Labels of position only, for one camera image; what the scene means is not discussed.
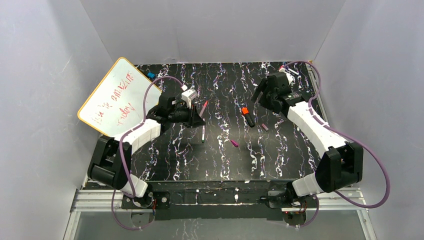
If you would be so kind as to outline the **black orange highlighter marker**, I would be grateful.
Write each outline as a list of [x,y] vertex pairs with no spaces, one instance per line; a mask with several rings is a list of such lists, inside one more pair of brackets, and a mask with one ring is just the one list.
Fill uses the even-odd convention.
[[256,126],[255,121],[253,120],[253,118],[252,118],[247,107],[242,107],[241,113],[242,113],[244,119],[246,120],[246,122],[247,122],[247,124],[250,128],[253,128],[253,127]]

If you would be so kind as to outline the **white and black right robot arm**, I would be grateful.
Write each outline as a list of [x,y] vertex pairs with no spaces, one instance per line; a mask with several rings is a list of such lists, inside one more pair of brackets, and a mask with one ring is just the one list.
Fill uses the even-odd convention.
[[320,157],[315,172],[287,183],[283,193],[269,197],[270,201],[285,204],[313,194],[332,193],[363,178],[363,147],[329,130],[328,123],[301,93],[292,90],[291,83],[286,73],[272,73],[260,81],[251,98],[299,127]]

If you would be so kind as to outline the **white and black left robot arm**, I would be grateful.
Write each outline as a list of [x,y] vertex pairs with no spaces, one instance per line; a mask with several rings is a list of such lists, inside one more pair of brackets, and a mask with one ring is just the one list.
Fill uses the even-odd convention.
[[88,178],[140,200],[143,207],[150,207],[154,202],[152,187],[131,173],[132,156],[176,123],[190,129],[206,124],[195,105],[176,97],[161,96],[141,126],[114,137],[103,135],[97,140],[87,170]]

